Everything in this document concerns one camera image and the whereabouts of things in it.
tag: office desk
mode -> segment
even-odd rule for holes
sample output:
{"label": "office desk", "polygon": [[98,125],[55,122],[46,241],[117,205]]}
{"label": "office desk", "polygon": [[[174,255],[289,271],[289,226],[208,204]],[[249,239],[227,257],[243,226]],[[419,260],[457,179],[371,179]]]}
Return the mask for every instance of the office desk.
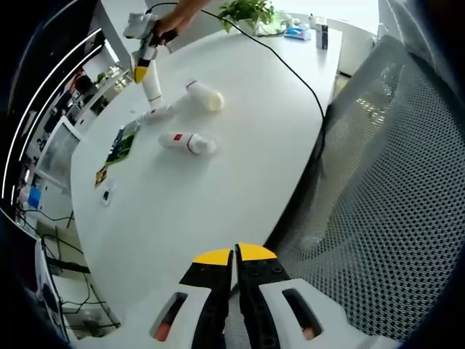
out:
{"label": "office desk", "polygon": [[[261,39],[312,86],[324,109],[332,97],[341,34],[328,51],[315,40]],[[101,203],[105,183],[95,174],[120,126],[148,103],[132,84],[84,135],[72,159],[71,187],[81,245],[114,313],[149,291],[178,282],[193,258],[239,241],[263,244],[279,220],[315,145],[322,124],[312,93],[266,48],[238,33],[215,33],[157,61],[163,98],[173,103],[195,78],[225,97],[211,114],[193,101],[175,118],[142,128],[125,161],[108,169],[117,188]],[[213,156],[162,148],[164,132],[217,138]]]}

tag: potted plant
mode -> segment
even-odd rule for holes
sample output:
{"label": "potted plant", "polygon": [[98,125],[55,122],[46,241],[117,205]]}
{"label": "potted plant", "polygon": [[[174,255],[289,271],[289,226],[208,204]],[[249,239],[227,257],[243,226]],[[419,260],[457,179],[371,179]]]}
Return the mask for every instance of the potted plant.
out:
{"label": "potted plant", "polygon": [[[229,20],[236,24],[242,31],[253,35],[256,25],[259,21],[269,24],[275,13],[274,7],[269,4],[268,0],[234,0],[223,4],[219,13],[221,18]],[[229,33],[231,24],[221,21],[223,28]]]}

